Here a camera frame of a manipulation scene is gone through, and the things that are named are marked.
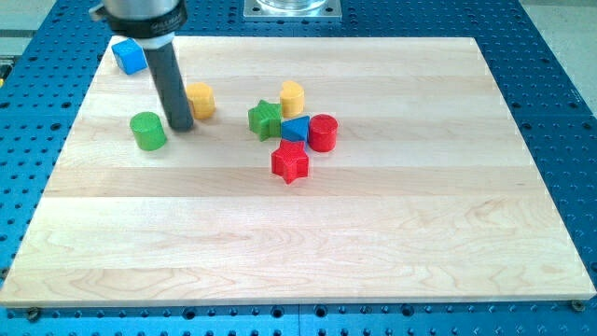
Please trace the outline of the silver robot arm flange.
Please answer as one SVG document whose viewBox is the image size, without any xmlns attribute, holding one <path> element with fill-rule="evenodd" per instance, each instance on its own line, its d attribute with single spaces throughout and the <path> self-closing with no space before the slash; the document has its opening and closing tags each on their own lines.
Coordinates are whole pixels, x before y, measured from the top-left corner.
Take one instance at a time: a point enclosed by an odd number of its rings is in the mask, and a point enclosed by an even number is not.
<svg viewBox="0 0 597 336">
<path fill-rule="evenodd" d="M 101 0 L 89 15 L 93 21 L 106 21 L 116 35 L 148 39 L 181 28 L 187 5 L 185 0 Z"/>
</svg>

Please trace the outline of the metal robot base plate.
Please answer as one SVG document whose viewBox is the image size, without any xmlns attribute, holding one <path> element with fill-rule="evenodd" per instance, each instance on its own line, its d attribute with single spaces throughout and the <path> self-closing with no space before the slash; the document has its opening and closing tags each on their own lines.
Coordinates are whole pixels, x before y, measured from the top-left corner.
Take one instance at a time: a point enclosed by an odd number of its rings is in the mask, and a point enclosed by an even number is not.
<svg viewBox="0 0 597 336">
<path fill-rule="evenodd" d="M 245 21 L 340 21 L 341 0 L 244 0 Z"/>
</svg>

